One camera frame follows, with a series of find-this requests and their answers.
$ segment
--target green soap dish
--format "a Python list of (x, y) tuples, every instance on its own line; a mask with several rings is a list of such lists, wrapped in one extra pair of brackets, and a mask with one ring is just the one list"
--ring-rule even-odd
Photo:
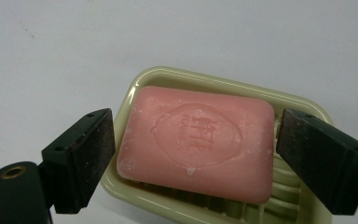
[[(117, 113), (114, 123), (117, 153), (131, 111), (132, 99), (144, 86), (214, 92), (266, 100), (275, 110), (275, 133), (279, 129), (281, 115), (285, 108), (304, 111), (327, 123), (332, 123), (318, 105), (298, 96), (220, 77), (169, 67), (154, 67), (144, 71), (133, 80)], [(276, 153), (274, 154), (272, 195), (266, 203), (259, 205), (123, 179), (116, 170), (117, 153), (101, 180), (104, 189), (123, 201), (179, 223), (331, 223), (330, 212)]]

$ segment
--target bar of soap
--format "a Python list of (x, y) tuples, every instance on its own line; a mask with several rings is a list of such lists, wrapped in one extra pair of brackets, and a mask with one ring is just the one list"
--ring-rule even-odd
[(117, 157), (126, 179), (245, 203), (272, 189), (274, 111), (260, 99), (144, 87)]

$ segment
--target oval emblem on soap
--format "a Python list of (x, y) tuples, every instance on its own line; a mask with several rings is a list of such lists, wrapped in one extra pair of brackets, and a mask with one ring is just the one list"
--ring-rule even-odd
[(211, 106), (186, 104), (161, 114), (153, 128), (159, 148), (174, 162), (200, 168), (241, 152), (241, 130)]

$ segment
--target plastic tray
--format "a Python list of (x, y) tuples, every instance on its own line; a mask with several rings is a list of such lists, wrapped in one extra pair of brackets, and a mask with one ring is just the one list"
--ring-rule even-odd
[[(149, 85), (264, 99), (275, 110), (275, 134), (285, 108), (304, 111), (332, 123), (318, 105), (301, 97), (219, 77), (169, 67), (154, 67), (133, 80), (117, 113), (114, 123), (117, 153), (132, 99), (136, 97), (138, 90)], [(104, 189), (123, 201), (179, 223), (331, 223), (332, 216), (328, 210), (276, 153), (272, 195), (268, 202), (260, 205), (125, 180), (117, 174), (117, 153), (101, 180)]]

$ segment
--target white table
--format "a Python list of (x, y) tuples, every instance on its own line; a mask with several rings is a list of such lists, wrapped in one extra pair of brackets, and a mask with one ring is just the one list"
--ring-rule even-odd
[[(0, 1), (0, 168), (167, 65), (313, 100), (358, 139), (358, 1)], [(55, 223), (171, 223), (109, 196)], [(334, 223), (358, 223), (334, 217)]]

